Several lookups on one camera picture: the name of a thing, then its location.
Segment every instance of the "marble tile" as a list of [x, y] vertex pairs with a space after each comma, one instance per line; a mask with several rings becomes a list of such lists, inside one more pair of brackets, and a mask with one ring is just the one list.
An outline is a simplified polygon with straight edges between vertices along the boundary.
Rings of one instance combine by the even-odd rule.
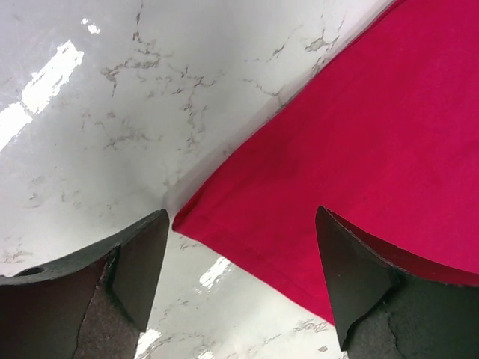
[[343, 357], [329, 323], [203, 245], [169, 240], [138, 359]]
[[[3, 4], [0, 274], [175, 213], [389, 1]], [[341, 356], [331, 326], [177, 235], [155, 305], [142, 358]]]

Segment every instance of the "red fabric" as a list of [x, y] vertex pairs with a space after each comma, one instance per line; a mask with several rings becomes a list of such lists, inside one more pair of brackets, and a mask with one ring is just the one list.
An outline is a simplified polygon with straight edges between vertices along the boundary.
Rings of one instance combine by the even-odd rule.
[[396, 5], [245, 142], [174, 222], [330, 321], [319, 205], [415, 254], [479, 273], [479, 1]]

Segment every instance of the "glossy floor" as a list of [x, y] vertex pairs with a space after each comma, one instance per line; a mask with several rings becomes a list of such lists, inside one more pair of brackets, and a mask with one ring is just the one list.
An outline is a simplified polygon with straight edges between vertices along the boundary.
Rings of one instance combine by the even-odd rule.
[[[388, 2], [3, 4], [0, 274], [175, 213]], [[152, 358], [340, 356], [321, 319], [176, 235], [151, 328]]]

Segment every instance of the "white marble floor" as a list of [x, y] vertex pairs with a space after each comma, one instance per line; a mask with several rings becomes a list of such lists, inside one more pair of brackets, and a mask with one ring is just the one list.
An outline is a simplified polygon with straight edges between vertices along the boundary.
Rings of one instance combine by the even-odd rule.
[[[389, 2], [4, 3], [0, 274], [155, 209], [175, 213]], [[141, 350], [139, 358], [341, 356], [332, 327], [175, 234]]]

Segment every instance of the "red cloth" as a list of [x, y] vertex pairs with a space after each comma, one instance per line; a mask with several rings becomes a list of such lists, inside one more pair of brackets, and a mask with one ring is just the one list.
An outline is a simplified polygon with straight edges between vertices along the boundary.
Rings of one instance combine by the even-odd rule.
[[479, 1], [405, 0], [201, 187], [174, 229], [332, 321], [314, 226], [479, 273]]

